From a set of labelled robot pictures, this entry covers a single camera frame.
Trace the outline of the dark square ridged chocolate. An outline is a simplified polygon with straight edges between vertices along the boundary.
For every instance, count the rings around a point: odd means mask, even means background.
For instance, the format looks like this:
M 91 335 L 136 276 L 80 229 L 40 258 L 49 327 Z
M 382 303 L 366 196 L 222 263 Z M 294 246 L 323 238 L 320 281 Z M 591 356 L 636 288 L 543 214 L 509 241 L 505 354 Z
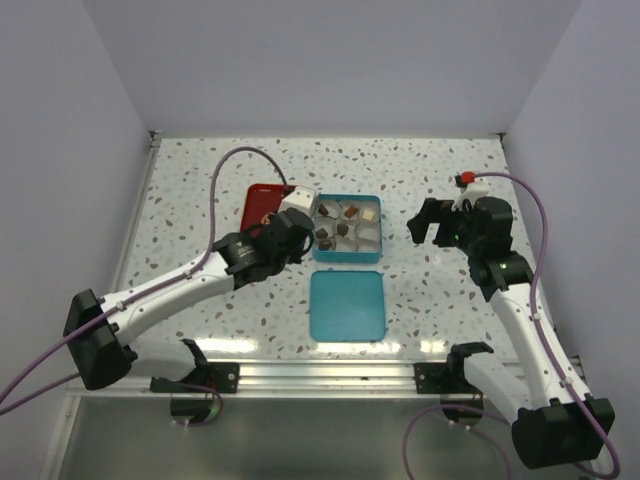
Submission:
M 341 236 L 346 236 L 349 232 L 349 226 L 344 223 L 338 224 L 336 227 L 336 232 Z

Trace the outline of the milk chocolate rectangular piece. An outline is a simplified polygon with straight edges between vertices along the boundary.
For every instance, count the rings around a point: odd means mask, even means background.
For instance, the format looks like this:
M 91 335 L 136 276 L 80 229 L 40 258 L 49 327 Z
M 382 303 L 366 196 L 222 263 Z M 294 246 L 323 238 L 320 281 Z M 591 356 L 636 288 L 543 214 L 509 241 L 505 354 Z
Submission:
M 359 209 L 356 206 L 352 205 L 344 212 L 344 215 L 346 218 L 352 218 L 358 213 L 358 211 Z

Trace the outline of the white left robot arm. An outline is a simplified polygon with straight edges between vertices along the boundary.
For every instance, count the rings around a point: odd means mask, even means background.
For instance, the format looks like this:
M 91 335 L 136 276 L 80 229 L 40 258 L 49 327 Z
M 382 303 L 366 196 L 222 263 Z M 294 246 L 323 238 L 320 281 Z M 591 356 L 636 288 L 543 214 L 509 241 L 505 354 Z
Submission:
M 209 298 L 225 295 L 298 264 L 314 240 L 311 215 L 289 207 L 266 224 L 229 233 L 189 264 L 136 288 L 97 297 L 76 294 L 64 338 L 86 389 L 100 390 L 128 375 L 163 378 L 185 392 L 211 381 L 206 356 L 191 339 L 145 353 L 136 340 L 160 322 Z

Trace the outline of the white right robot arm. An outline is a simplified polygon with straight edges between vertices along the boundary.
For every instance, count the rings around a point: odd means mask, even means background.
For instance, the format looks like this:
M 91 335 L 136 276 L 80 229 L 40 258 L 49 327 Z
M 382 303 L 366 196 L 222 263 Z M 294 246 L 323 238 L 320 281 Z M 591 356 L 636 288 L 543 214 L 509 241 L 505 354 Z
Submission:
M 407 226 L 414 243 L 437 225 L 434 245 L 455 247 L 468 259 L 473 283 L 504 326 L 524 376 L 517 378 L 485 342 L 455 344 L 443 365 L 417 363 L 416 389 L 426 393 L 481 393 L 511 428 L 529 469 L 597 459 L 615 419 L 608 399 L 597 399 L 559 343 L 537 298 L 534 273 L 512 248 L 512 208 L 482 197 L 456 207 L 428 198 Z

